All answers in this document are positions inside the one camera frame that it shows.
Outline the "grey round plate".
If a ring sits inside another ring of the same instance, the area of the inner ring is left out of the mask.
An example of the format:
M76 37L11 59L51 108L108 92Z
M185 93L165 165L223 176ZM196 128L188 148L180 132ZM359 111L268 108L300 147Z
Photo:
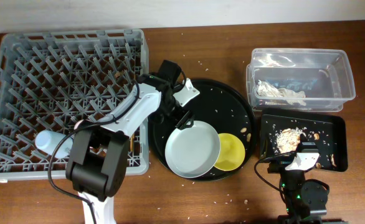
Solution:
M164 151L170 170L187 179L208 173L216 164L219 154L219 135L203 121L194 121L190 128L176 128L168 137Z

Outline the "wooden chopstick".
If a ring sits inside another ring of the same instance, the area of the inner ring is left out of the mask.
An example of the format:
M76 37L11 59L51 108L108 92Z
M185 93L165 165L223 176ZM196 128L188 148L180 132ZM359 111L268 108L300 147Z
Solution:
M130 152L134 152L135 150L135 134L132 134L130 137Z

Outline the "yellow bowl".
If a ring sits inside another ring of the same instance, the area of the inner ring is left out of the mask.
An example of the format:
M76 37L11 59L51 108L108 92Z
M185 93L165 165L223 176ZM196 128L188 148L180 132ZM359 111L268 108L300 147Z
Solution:
M222 171L232 171L242 165L245 159L245 147L241 140L229 133L220 133L220 154L214 165Z

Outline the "pink plastic cup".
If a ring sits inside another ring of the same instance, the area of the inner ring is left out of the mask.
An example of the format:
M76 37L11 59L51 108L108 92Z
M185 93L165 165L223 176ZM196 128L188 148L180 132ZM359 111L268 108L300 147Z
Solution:
M76 122L73 129L77 129L78 126L84 121L84 119L81 119L80 121Z

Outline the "white napkin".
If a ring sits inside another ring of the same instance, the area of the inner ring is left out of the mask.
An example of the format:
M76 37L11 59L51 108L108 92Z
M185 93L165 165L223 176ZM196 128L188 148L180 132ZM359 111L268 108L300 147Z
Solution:
M298 103L299 105L306 106L306 102L303 100L306 98L304 91L295 92L287 88L276 88L268 82L261 80L257 83L256 91L259 96L288 98L287 103L290 105Z

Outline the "blue plastic cup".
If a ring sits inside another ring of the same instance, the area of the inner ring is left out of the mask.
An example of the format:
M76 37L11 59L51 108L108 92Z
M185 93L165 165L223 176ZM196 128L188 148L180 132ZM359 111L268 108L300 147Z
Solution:
M52 155L55 151L55 147L65 137L62 133L56 133L54 131L44 130L41 131L35 138L36 148L44 151L47 154ZM55 158L62 159L70 154L72 148L73 139L68 138L57 151Z

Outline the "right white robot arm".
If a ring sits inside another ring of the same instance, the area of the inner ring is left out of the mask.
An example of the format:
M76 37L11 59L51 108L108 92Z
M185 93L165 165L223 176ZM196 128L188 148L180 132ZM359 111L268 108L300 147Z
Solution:
M306 179L305 173L314 168L319 150L313 142L301 142L296 150L258 160L256 175L280 193L287 214L277 218L278 223L322 223L326 215L329 185L316 179ZM280 174L278 186L271 184L257 171L260 163L267 163L267 172Z

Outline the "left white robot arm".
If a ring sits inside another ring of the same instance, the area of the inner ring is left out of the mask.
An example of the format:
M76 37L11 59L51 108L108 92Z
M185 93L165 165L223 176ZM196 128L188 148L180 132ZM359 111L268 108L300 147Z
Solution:
M81 120L68 135L50 142L52 159L60 149L69 150L65 176L75 192L56 186L50 170L48 180L58 192L82 201L85 223L115 222L114 196L126 175L130 139L143 121L157 113L179 130L193 126L194 115L185 105L200 92L189 78L177 84L184 75L178 64L164 60L157 72L139 75L113 111L94 123Z

